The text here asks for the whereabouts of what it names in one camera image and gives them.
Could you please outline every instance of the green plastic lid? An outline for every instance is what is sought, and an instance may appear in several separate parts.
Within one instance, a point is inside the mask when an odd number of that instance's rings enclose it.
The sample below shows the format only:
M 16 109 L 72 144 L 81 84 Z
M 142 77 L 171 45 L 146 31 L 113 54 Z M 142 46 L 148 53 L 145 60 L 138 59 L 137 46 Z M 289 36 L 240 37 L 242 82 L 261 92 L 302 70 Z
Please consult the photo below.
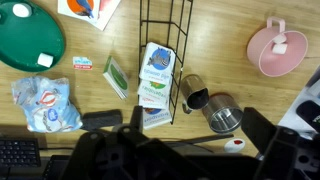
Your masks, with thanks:
M 30 17 L 13 14 L 13 6 L 26 3 Z M 52 17 L 38 5 L 26 0 L 0 0 L 0 60 L 27 72 L 41 72 L 54 67 L 64 53 L 64 38 Z M 37 64 L 41 53 L 53 56 L 50 68 Z

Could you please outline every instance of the pink cup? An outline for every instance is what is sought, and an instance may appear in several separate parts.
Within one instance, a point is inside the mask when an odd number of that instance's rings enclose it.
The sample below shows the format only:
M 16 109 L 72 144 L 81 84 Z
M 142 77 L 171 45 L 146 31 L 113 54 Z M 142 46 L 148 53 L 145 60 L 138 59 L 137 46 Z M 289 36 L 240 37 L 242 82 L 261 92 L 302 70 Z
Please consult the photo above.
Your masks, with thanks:
M 276 21 L 279 26 L 272 26 Z M 273 39 L 279 34 L 287 37 L 288 44 L 285 54 L 274 54 Z M 282 76 L 296 68 L 307 53 L 308 40 L 298 31 L 285 31 L 285 21 L 277 17 L 269 17 L 267 28 L 260 30 L 250 40 L 247 55 L 252 64 L 270 77 Z

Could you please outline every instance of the plastic bag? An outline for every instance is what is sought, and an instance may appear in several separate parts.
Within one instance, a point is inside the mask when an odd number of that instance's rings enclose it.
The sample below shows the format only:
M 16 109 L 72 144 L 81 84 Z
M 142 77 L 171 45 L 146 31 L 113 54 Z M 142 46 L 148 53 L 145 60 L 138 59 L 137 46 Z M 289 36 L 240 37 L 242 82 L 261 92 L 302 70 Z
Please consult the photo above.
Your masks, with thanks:
M 12 83 L 12 95 L 14 103 L 24 110 L 29 131 L 69 132 L 82 126 L 79 112 L 69 102 L 66 78 L 23 78 Z

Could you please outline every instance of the wooden tabletop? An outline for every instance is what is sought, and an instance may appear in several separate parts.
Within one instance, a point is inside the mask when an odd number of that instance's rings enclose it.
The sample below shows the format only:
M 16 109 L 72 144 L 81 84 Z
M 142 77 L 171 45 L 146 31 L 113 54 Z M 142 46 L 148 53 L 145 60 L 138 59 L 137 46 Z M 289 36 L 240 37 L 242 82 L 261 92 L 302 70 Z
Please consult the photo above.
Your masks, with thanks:
M 22 110 L 13 104 L 10 83 L 33 75 L 52 79 L 67 77 L 71 88 L 70 100 L 82 114 L 120 109 L 124 122 L 129 122 L 133 107 L 138 103 L 139 0 L 122 0 L 104 31 L 87 22 L 58 14 L 57 1 L 33 2 L 47 10 L 59 24 L 66 39 L 65 54 L 56 67 L 39 74 L 21 72 L 0 63 L 0 133 L 37 137 L 42 147 L 73 147 L 85 132 L 28 132 Z M 229 93 L 241 108 L 254 107 L 277 124 L 319 65 L 319 8 L 320 4 L 312 0 L 304 3 L 298 0 L 195 0 L 183 76 L 198 74 L 210 94 Z M 289 74 L 277 78 L 263 75 L 246 55 L 250 38 L 266 26 L 269 16 L 285 19 L 287 29 L 304 33 L 309 41 L 309 49 L 302 63 Z M 130 95 L 126 100 L 121 100 L 102 76 L 109 55 L 114 56 L 129 77 Z M 88 57 L 93 62 L 93 70 L 73 69 L 74 56 Z M 182 100 L 180 95 L 173 125 L 144 131 L 144 134 L 163 140 L 214 135 L 201 111 L 189 115 L 182 112 Z M 256 155 L 257 150 L 240 128 L 234 135 L 246 140 L 241 153 Z M 223 146 L 228 140 L 201 145 L 223 153 Z

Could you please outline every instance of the black keyboard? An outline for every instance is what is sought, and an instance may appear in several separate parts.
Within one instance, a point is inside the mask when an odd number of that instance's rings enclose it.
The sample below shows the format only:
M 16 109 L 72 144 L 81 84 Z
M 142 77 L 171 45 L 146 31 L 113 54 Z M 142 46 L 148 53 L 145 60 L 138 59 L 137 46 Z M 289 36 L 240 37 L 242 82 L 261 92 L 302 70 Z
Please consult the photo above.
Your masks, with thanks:
M 0 167 L 41 166 L 37 139 L 0 137 Z

